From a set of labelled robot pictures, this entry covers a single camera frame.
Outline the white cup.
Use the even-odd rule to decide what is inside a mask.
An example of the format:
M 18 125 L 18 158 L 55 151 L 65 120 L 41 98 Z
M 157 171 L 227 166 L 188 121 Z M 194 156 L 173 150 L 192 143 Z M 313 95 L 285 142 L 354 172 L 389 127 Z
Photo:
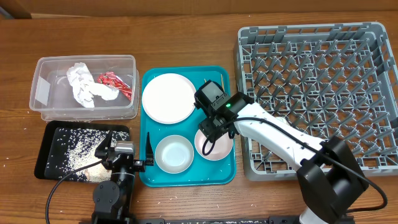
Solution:
M 289 125 L 288 121 L 287 121 L 284 117 L 276 116 L 275 118 L 278 119 L 279 121 L 281 121 L 281 122 L 283 122 L 283 123 Z

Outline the red snack wrapper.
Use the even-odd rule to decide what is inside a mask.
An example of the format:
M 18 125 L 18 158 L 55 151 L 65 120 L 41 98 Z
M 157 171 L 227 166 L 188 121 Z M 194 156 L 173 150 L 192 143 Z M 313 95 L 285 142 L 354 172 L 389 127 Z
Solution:
M 102 73 L 97 78 L 97 82 L 121 91 L 130 101 L 132 100 L 132 88 L 124 83 L 114 72 Z

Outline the white round plate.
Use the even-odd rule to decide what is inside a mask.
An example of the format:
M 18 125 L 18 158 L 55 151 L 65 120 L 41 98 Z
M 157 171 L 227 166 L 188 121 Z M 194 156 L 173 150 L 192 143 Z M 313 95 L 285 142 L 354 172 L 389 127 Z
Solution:
M 195 92 L 188 78 L 177 73 L 161 74 L 144 88 L 142 107 L 158 123 L 179 123 L 193 113 Z

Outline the pink bowl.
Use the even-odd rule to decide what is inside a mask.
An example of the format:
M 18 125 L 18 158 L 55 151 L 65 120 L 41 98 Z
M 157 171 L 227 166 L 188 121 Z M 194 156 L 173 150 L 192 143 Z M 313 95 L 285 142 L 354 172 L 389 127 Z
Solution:
M 194 140 L 195 149 L 197 150 L 199 155 L 209 161 L 219 161 L 224 159 L 233 148 L 233 140 L 229 138 L 228 133 L 225 133 L 224 135 L 222 135 L 222 137 L 216 140 L 212 152 L 209 155 L 205 156 L 202 152 L 205 140 L 206 136 L 200 130 L 198 130 Z

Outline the grey bowl with rice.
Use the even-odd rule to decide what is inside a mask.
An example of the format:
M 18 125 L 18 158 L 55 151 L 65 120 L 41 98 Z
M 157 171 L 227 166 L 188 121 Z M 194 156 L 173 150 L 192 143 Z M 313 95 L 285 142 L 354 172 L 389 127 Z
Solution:
M 179 174 L 187 170 L 193 162 L 194 155 L 190 141 L 179 135 L 163 138 L 155 149 L 157 166 L 168 174 Z

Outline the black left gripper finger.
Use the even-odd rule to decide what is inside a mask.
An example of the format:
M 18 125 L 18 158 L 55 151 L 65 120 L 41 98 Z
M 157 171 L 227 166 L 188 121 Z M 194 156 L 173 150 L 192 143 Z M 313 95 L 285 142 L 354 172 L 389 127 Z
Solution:
M 152 145 L 150 143 L 150 133 L 147 132 L 146 135 L 146 161 L 145 165 L 153 166 L 154 165 L 154 153 L 152 149 Z
M 113 131 L 109 130 L 106 134 L 106 137 L 102 140 L 102 142 L 96 148 L 96 152 L 107 152 L 108 151 L 108 147 L 111 146 L 112 135 L 113 135 Z

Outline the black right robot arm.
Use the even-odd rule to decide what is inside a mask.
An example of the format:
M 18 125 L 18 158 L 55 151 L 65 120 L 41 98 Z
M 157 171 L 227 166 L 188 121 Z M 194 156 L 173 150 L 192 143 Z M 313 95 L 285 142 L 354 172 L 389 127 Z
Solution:
M 296 172 L 307 209 L 300 223 L 339 223 L 369 184 L 351 149 L 334 136 L 307 135 L 269 114 L 242 93 L 195 93 L 195 106 L 206 119 L 199 125 L 210 142 L 224 133 L 250 138 Z

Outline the white napkin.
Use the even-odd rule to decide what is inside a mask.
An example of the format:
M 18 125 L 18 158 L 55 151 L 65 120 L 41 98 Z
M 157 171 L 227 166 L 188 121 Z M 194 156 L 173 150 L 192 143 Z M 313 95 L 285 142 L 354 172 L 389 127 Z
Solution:
M 96 83 L 85 63 L 78 62 L 67 70 L 67 79 L 72 87 L 74 99 L 85 108 L 94 108 L 94 97 L 105 101 L 115 100 L 119 90 Z

